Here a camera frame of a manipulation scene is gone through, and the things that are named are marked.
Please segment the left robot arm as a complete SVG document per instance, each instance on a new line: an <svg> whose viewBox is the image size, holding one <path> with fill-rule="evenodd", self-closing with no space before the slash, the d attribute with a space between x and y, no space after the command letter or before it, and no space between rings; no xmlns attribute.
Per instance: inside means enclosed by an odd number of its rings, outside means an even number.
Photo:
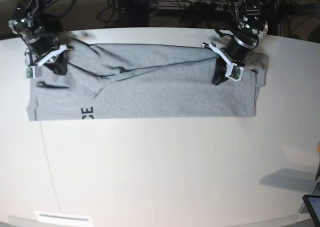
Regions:
<svg viewBox="0 0 320 227"><path fill-rule="evenodd" d="M217 54L212 84L242 79L246 57L268 32L269 24L261 17L260 0L226 0L235 26L229 28L230 39L224 47L211 42L207 47Z"/></svg>

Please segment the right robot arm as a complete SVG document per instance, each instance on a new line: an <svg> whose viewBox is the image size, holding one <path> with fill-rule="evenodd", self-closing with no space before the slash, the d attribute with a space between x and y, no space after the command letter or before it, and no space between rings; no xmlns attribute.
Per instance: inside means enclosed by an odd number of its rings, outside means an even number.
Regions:
<svg viewBox="0 0 320 227"><path fill-rule="evenodd" d="M73 48L65 41L61 19L68 15L76 1L71 0L59 16L46 12L57 0L20 0L17 4L8 26L27 46L24 53L27 78L40 77L42 67L56 75L66 75L66 52Z"/></svg>

